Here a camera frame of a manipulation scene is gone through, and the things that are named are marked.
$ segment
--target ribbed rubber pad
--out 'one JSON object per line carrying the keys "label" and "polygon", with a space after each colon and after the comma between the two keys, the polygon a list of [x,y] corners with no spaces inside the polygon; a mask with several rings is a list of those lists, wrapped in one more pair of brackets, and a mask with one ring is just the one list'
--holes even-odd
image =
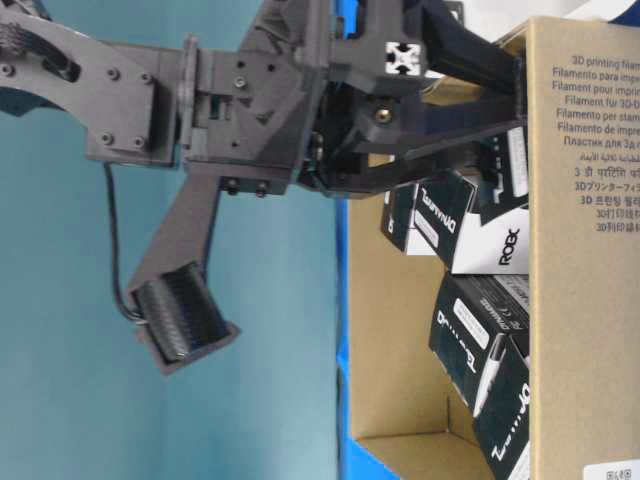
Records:
{"label": "ribbed rubber pad", "polygon": [[145,283],[133,296],[169,363],[230,335],[195,263]]}

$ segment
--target wire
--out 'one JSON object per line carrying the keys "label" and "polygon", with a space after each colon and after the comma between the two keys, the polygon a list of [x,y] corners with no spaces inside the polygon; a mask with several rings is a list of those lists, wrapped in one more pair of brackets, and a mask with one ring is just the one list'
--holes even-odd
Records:
{"label": "wire", "polygon": [[24,50],[43,57],[44,67],[68,82],[73,83],[80,76],[80,66],[62,50],[20,25],[0,23],[0,47],[18,52]]}
{"label": "wire", "polygon": [[131,310],[125,304],[120,289],[120,242],[118,240],[118,209],[116,206],[115,183],[110,163],[104,163],[104,174],[107,179],[107,197],[109,201],[109,224],[111,227],[111,288],[113,298],[123,317],[136,325],[146,325],[144,317]]}

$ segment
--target blue surface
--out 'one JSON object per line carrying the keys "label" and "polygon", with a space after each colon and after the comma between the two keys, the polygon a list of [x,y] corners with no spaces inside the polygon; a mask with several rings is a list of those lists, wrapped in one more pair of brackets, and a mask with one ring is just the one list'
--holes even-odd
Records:
{"label": "blue surface", "polygon": [[613,20],[612,23],[631,27],[637,27],[640,25],[640,2],[635,2],[629,10]]}
{"label": "blue surface", "polygon": [[[91,35],[164,35],[150,4],[48,3]],[[102,169],[83,158],[84,132],[62,112],[2,114],[0,129],[0,478],[157,479],[165,382],[111,303]],[[118,178],[131,271],[166,186],[156,172]]]}
{"label": "blue surface", "polygon": [[[337,0],[337,12],[345,19],[345,31],[356,25],[356,0]],[[339,202],[338,261],[340,328],[338,339],[339,400],[338,432],[340,437],[340,478],[342,480],[395,480],[398,477],[351,438],[349,432],[349,207]]]}
{"label": "blue surface", "polygon": [[[168,44],[235,49],[259,4],[173,2]],[[210,284],[243,334],[171,378],[161,479],[337,477],[336,269],[333,201],[222,198]]]}
{"label": "blue surface", "polygon": [[[106,40],[181,47],[193,31],[231,49],[258,3],[48,7]],[[336,478],[335,203],[223,198],[211,284],[244,333],[165,380],[111,302],[104,179],[82,129],[54,111],[0,125],[0,478]],[[123,279],[181,178],[117,169]]]}

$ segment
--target white label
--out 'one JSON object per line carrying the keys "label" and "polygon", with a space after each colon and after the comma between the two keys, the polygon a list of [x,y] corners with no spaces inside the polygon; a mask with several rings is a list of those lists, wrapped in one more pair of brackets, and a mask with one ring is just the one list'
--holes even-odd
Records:
{"label": "white label", "polygon": [[529,466],[531,464],[530,450],[530,442],[527,442],[527,446],[524,447],[522,455],[520,455],[518,462],[515,467],[513,467],[508,480],[529,480]]}
{"label": "white label", "polygon": [[496,275],[493,278],[529,313],[529,277],[523,275]]}
{"label": "white label", "polygon": [[602,463],[584,467],[583,480],[638,480],[640,460]]}
{"label": "white label", "polygon": [[471,313],[471,310],[469,310],[464,302],[459,298],[456,299],[456,302],[453,304],[453,312],[466,327],[467,331],[471,334],[475,341],[478,342],[480,348],[486,350],[487,345],[489,345],[489,334],[484,329],[484,327],[480,325],[480,322],[473,315],[473,313]]}
{"label": "white label", "polygon": [[509,130],[509,154],[511,156],[511,181],[513,195],[523,197],[529,193],[529,169],[527,167],[527,148],[524,144],[522,127]]}
{"label": "white label", "polygon": [[440,243],[440,235],[436,232],[431,224],[427,221],[424,216],[416,210],[416,218],[415,224],[420,229],[422,233],[426,235],[434,248],[438,248],[438,244]]}
{"label": "white label", "polygon": [[421,74],[420,54],[422,47],[417,43],[387,42],[387,68],[391,75],[419,77]]}

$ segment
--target bolt head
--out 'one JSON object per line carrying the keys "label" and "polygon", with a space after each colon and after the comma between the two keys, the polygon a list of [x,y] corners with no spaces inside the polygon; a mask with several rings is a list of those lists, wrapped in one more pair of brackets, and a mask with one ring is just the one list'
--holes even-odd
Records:
{"label": "bolt head", "polygon": [[376,122],[386,125],[393,120],[393,112],[388,108],[380,108],[375,113]]}
{"label": "bolt head", "polygon": [[133,146],[138,150],[142,150],[147,145],[147,140],[144,137],[135,137],[133,139]]}
{"label": "bolt head", "polygon": [[120,70],[117,68],[110,68],[107,70],[107,76],[115,82],[120,79]]}
{"label": "bolt head", "polygon": [[113,133],[111,132],[105,132],[102,135],[100,135],[100,143],[102,143],[105,146],[112,145],[114,141],[115,141],[115,138],[113,137]]}
{"label": "bolt head", "polygon": [[258,188],[256,190],[256,197],[258,198],[266,197],[268,189],[269,189],[269,184],[267,182],[258,183]]}
{"label": "bolt head", "polygon": [[0,64],[0,74],[5,77],[12,77],[16,73],[16,69],[13,65],[8,63]]}
{"label": "bolt head", "polygon": [[247,79],[244,77],[236,77],[236,79],[233,81],[233,85],[236,88],[239,88],[242,90],[243,88],[247,87]]}

